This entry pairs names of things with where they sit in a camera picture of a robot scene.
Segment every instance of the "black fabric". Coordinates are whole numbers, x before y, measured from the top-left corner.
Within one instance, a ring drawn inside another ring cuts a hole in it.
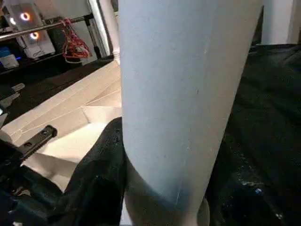
[[[15,91],[9,85],[0,84],[0,101],[13,95]]]
[[[295,225],[301,213],[300,46],[249,55],[207,197],[212,225]]]
[[[22,166],[18,170],[18,183],[30,191],[31,197],[53,209],[62,196],[60,188],[32,169]]]
[[[15,222],[22,222],[23,226],[47,226],[49,209],[44,204],[28,195],[16,197],[16,208],[11,211]]]
[[[56,226],[119,225],[125,180],[122,120],[117,118],[77,165],[50,222]]]

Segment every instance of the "red cable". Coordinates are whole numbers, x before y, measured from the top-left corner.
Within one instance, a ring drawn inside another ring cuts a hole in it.
[[[66,37],[66,41],[63,45],[63,56],[65,58],[89,58],[91,53],[86,43],[78,37],[74,29],[71,27],[70,19],[64,19],[63,32]]]

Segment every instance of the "white wall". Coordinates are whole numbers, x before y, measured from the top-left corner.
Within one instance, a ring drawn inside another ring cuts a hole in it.
[[[46,19],[56,16],[75,18],[91,13],[85,0],[35,0],[35,3]],[[79,22],[72,26],[77,35],[89,46],[93,55],[89,59],[83,59],[84,64],[96,60],[93,44],[85,22]]]
[[[298,43],[300,25],[300,0],[264,1],[262,44]]]

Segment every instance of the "orange light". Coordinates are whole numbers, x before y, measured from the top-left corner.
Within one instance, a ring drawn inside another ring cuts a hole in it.
[[[37,32],[35,32],[35,33],[31,33],[30,34],[30,37],[32,38],[32,39],[34,39],[34,40],[37,40],[38,38],[39,38],[39,33],[37,33]]]
[[[20,18],[24,21],[29,21],[30,20],[30,14],[29,13],[21,13]]]

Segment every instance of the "metal rod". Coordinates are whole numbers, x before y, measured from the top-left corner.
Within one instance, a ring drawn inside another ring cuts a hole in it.
[[[87,29],[88,29],[90,37],[91,37],[91,41],[92,41],[92,44],[93,44],[93,47],[94,47],[94,52],[96,53],[96,57],[97,57],[97,59],[101,59],[102,55],[100,53],[99,47],[97,46],[97,42],[96,42],[96,39],[94,37],[92,28],[91,28],[90,20],[88,18],[86,18],[85,23],[86,23]]]
[[[78,23],[78,22],[84,21],[86,18],[92,19],[93,15],[90,14],[90,15],[87,15],[87,16],[77,17],[77,18],[71,19],[70,22],[71,22],[71,24]],[[53,29],[53,28],[56,28],[56,27],[59,27],[59,26],[62,26],[62,25],[63,25],[62,22],[58,22],[58,23],[55,23],[55,24],[49,24],[49,25],[45,25],[45,26],[41,26],[41,27],[31,28],[31,29],[25,30],[25,31],[20,31],[20,32],[15,32],[15,33],[11,33],[11,34],[1,35],[0,36],[0,41],[14,39],[14,38],[17,38],[19,36],[30,34],[30,33],[33,33],[33,32]]]

